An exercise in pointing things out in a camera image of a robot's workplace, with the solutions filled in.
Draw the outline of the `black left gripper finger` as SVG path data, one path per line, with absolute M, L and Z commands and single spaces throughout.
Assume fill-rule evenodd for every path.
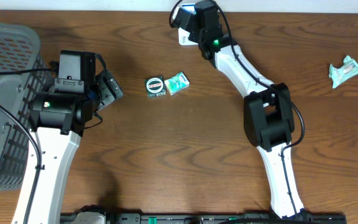
M 106 85 L 104 84 L 103 80 L 99 83 L 98 91 L 99 91 L 99 95 L 100 95 L 100 99 L 101 99 L 100 104 L 98 106 L 98 111 L 99 111 L 99 110 L 107 107 L 111 103 L 113 103 L 115 101 L 115 99 L 109 100 L 106 98 Z
M 103 77 L 103 82 L 106 85 L 106 98 L 109 100 L 119 99 L 124 96 L 122 88 L 114 78 L 113 74 L 106 70 Z

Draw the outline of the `green round-logo box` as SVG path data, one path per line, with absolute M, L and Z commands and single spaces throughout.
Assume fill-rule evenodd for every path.
M 166 88 L 162 75 L 146 78 L 144 83 L 148 98 L 166 95 Z

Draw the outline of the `teal small tissue pack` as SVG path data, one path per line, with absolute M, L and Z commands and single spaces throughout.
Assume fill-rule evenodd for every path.
M 189 79 L 185 76 L 183 72 L 176 74 L 175 76 L 164 80 L 166 89 L 170 95 L 176 94 L 178 91 L 181 91 L 190 85 Z

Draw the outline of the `teal long snack packet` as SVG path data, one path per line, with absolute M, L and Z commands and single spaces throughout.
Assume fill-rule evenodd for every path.
M 343 66 L 340 68 L 335 68 L 333 64 L 329 66 L 329 78 L 333 81 L 333 89 L 356 75 L 358 75 L 358 63 L 349 55 L 344 57 Z

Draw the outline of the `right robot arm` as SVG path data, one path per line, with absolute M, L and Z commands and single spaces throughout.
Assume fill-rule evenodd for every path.
M 168 19 L 181 45 L 197 45 L 203 58 L 232 82 L 244 99 L 244 131 L 259 151 L 277 218 L 301 220 L 304 209 L 291 164 L 294 115 L 301 115 L 286 84 L 265 78 L 246 59 L 216 1 L 177 1 Z

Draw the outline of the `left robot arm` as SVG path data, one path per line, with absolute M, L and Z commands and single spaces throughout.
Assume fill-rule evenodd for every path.
M 58 223 L 87 122 L 124 93 L 100 54 L 62 50 L 50 88 L 30 101 L 27 167 L 13 223 Z

